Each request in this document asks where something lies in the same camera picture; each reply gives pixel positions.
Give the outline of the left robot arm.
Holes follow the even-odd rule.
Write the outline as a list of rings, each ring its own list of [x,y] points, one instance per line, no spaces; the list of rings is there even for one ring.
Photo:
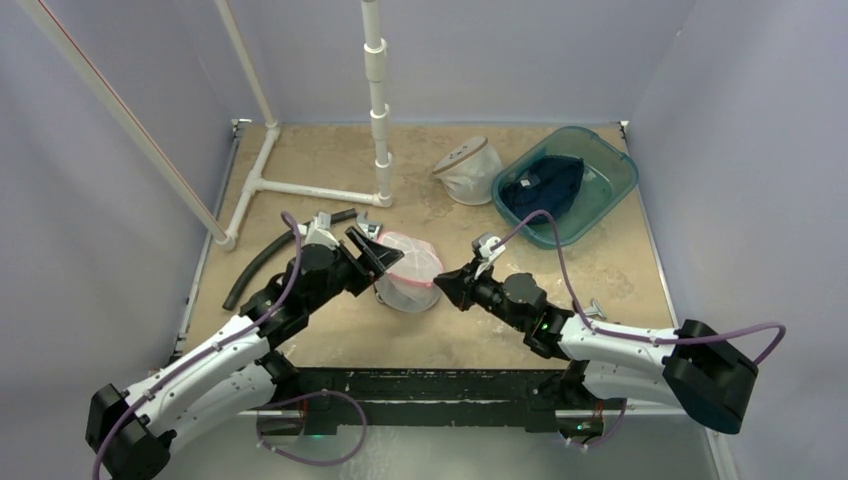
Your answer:
[[[266,404],[292,405],[299,372],[278,346],[334,297],[363,293],[404,256],[356,227],[345,233],[358,255],[329,233],[318,242],[298,240],[286,270],[210,338],[138,383],[98,390],[85,432],[93,478],[107,471],[114,479],[152,479],[179,447],[219,421]]]

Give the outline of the teal plastic bin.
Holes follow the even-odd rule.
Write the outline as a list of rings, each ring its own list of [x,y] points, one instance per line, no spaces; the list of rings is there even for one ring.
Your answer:
[[[499,198],[498,188],[518,176],[530,162],[545,155],[566,155],[584,160],[582,186],[571,209],[554,223],[538,216],[521,229],[521,234],[541,249],[555,249],[579,240],[609,213],[637,185],[639,174],[634,161],[592,130],[579,126],[562,127],[506,167],[492,185],[492,199],[498,213],[512,226],[521,221]]]

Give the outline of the pink-trimmed mesh laundry bag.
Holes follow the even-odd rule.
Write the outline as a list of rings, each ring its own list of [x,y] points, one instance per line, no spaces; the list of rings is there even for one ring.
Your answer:
[[[441,295],[433,279],[444,271],[433,245],[396,231],[381,233],[377,242],[404,253],[375,284],[377,301],[405,313],[433,307]]]

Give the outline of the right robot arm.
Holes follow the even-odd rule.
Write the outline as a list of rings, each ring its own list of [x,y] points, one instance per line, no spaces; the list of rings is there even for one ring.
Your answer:
[[[499,281],[475,263],[434,283],[459,310],[478,306],[522,333],[537,355],[569,361],[561,392],[573,406],[634,399],[681,408],[717,432],[741,430],[758,365],[703,322],[687,320],[678,329],[586,323],[551,303],[531,274]]]

